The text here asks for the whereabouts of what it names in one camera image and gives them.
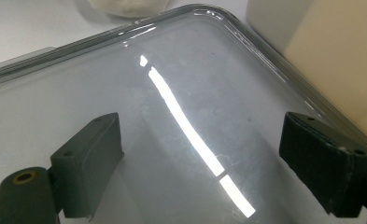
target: round white object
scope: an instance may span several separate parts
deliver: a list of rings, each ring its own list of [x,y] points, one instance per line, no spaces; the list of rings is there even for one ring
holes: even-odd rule
[[[169,0],[89,0],[92,7],[106,13],[128,17],[148,17],[165,10]]]

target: clear plastic tray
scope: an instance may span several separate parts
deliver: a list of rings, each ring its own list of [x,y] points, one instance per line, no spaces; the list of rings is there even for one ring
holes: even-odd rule
[[[284,115],[346,130],[221,8],[186,6],[0,67],[0,182],[119,112],[125,152],[92,223],[363,223],[277,156]],[[62,223],[86,223],[64,219]]]

